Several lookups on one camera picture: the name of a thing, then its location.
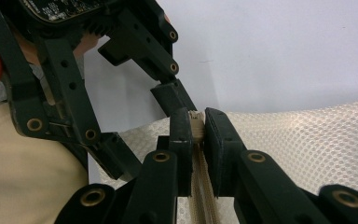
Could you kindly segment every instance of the white wall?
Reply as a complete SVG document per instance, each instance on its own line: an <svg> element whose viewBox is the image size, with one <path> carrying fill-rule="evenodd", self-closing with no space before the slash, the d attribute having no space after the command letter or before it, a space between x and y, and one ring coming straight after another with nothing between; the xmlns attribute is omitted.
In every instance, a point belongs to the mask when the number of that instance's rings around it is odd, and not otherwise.
<svg viewBox="0 0 358 224"><path fill-rule="evenodd" d="M279 112L358 101L358 1L159 0L179 41L174 59L198 109ZM86 57L105 132L164 117L134 63Z"/></svg>

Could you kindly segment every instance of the circuit board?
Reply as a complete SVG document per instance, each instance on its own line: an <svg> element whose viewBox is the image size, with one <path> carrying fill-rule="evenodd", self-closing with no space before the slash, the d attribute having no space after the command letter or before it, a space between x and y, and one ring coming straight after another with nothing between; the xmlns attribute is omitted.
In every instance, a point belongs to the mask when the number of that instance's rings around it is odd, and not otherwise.
<svg viewBox="0 0 358 224"><path fill-rule="evenodd" d="M102 0L21 0L39 19L59 23L103 7Z"/></svg>

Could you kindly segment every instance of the white mesh fabric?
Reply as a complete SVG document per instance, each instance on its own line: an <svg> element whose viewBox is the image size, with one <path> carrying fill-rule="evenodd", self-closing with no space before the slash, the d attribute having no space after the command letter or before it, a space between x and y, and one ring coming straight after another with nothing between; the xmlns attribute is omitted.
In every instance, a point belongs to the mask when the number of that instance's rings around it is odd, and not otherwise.
<svg viewBox="0 0 358 224"><path fill-rule="evenodd" d="M320 186L341 184L358 190L358 103L326 109L272 114L227 113L249 149L267 152L298 186L317 194ZM163 119L120 135L141 161L169 134ZM122 183L102 172L102 181ZM186 199L179 199L178 222L190 223ZM218 200L222 223L238 223L232 199Z"/></svg>

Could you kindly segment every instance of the robotic hand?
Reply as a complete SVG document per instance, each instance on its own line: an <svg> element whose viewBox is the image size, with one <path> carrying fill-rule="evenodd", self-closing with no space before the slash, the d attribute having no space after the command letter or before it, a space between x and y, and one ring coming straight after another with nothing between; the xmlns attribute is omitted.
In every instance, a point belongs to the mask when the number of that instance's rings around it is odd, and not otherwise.
<svg viewBox="0 0 358 224"><path fill-rule="evenodd" d="M46 78L34 78L9 24L35 44ZM72 53L84 31L111 38L99 49L110 63L133 59L161 83L152 93L171 117L170 136L144 164L118 133L100 131ZM80 189L56 223L174 223L176 198L191 194L188 111L196 110L175 77L177 39L154 0L0 0L0 58L17 131L62 142L81 161L86 149L111 177L130 181ZM267 154L247 150L221 111L206 110L205 130L213 194L235 198L241 223L358 223L357 191L328 186L317 197L298 188Z"/></svg>

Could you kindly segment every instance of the beige fabric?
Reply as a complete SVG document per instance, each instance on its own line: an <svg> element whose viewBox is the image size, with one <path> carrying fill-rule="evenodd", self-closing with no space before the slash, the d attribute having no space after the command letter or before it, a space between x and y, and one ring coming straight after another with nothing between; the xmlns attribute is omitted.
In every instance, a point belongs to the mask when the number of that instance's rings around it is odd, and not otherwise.
<svg viewBox="0 0 358 224"><path fill-rule="evenodd" d="M0 105L0 223L53 223L87 172L61 144L19 136Z"/></svg>

